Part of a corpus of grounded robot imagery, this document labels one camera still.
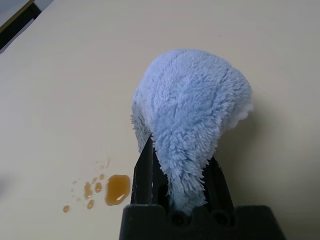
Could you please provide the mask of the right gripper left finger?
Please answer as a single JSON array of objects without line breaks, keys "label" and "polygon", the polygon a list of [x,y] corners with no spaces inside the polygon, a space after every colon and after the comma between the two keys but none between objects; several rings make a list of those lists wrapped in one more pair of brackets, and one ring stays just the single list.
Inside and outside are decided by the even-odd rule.
[{"label": "right gripper left finger", "polygon": [[167,176],[161,170],[151,137],[134,167],[130,203],[167,207]]}]

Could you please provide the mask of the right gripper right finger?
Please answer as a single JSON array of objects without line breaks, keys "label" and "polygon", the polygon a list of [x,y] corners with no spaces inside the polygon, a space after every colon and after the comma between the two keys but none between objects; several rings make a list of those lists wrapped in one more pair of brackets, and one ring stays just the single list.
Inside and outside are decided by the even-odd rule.
[{"label": "right gripper right finger", "polygon": [[207,208],[233,208],[225,176],[214,156],[209,160],[202,174]]}]

